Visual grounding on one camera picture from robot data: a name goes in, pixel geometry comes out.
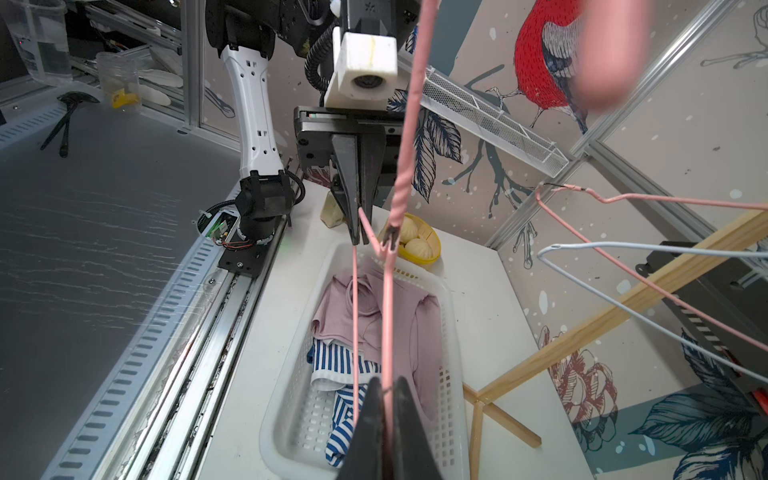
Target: red bird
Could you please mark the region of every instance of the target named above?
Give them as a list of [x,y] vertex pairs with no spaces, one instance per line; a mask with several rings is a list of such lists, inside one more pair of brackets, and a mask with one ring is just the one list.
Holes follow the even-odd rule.
[[515,42],[518,90],[538,105],[531,127],[544,110],[554,108],[573,117],[587,131],[587,112],[574,102],[576,46],[581,33],[578,0],[536,0]]

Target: white table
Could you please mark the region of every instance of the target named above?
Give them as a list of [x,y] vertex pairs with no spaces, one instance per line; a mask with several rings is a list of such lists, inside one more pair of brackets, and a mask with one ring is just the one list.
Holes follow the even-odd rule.
[[[326,253],[332,243],[349,239],[345,225],[329,229],[319,219],[327,191],[307,183],[306,198],[293,210],[293,227],[285,233],[254,314],[200,480],[277,478],[259,453],[261,422]],[[374,208],[375,231],[387,215]],[[449,233],[438,235],[442,258],[431,271],[452,289],[462,374],[469,386],[480,389],[535,352],[536,342],[498,254]],[[593,478],[546,373],[496,404],[540,435],[542,446],[532,449],[486,417],[481,478]],[[466,405],[469,432],[472,407]]]

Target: flower illustration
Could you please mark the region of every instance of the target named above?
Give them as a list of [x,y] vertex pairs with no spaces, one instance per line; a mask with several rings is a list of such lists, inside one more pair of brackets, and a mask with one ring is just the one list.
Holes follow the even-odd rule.
[[306,179],[325,188],[331,188],[331,172],[328,167],[309,167],[304,170]]
[[[541,329],[539,348],[557,340]],[[589,350],[574,352],[549,367],[554,387],[571,420],[581,451],[596,451],[616,435],[617,390],[611,370],[596,362]]]

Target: plastic container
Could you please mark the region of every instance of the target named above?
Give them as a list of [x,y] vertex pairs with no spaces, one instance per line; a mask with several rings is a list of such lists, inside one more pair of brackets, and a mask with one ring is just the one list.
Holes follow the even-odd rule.
[[[397,249],[397,254],[402,258],[408,260],[409,262],[415,263],[416,265],[429,267],[434,262],[436,262],[438,258],[440,258],[440,252],[442,250],[442,245],[440,244],[440,238],[437,236],[437,233],[435,232],[435,230],[432,229],[432,227],[430,227],[428,223],[418,218],[416,215],[406,214],[406,217],[413,220],[413,222],[419,228],[419,238],[426,240],[426,242],[429,243],[429,246],[432,248],[432,256],[430,258],[417,257],[413,253],[410,253],[408,250],[406,250],[406,248],[402,245],[402,243],[399,245]],[[382,228],[382,231],[379,232],[379,241],[382,240],[383,234],[384,232],[386,232],[386,228],[388,227],[388,225],[389,224],[384,225],[384,228]]]
[[137,111],[141,107],[141,93],[136,61],[103,51],[96,54],[96,66],[107,104],[119,111]]
[[63,0],[2,0],[0,13],[27,71],[36,81],[59,86],[72,81]]
[[[370,247],[358,247],[358,262],[375,258]],[[326,285],[337,273],[352,268],[352,245],[331,247],[304,306],[286,361],[272,393],[261,425],[259,446],[266,466],[281,478],[332,480],[339,470],[326,461],[334,392],[310,386],[312,366],[306,353],[312,344],[312,318]],[[426,432],[432,454],[445,480],[469,479],[467,423],[462,391],[462,361],[458,350],[451,290],[437,276],[397,259],[395,278],[412,283],[437,297],[442,317],[443,362],[439,372],[438,425]]]

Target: white mesh basket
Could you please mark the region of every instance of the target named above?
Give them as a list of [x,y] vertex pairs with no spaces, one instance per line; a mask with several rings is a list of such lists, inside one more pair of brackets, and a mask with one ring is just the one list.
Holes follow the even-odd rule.
[[[364,257],[375,258],[370,247],[358,247],[358,262]],[[304,307],[266,409],[260,451],[266,466],[282,478],[330,480],[339,473],[328,465],[325,455],[332,428],[334,392],[310,388],[312,366],[306,362],[306,354],[312,345],[312,318],[326,285],[334,275],[351,268],[352,245],[341,242],[333,245]],[[440,303],[443,362],[439,373],[439,419],[438,425],[426,434],[443,478],[469,479],[462,362],[450,289],[437,276],[401,258],[397,259],[395,278],[421,287]]]

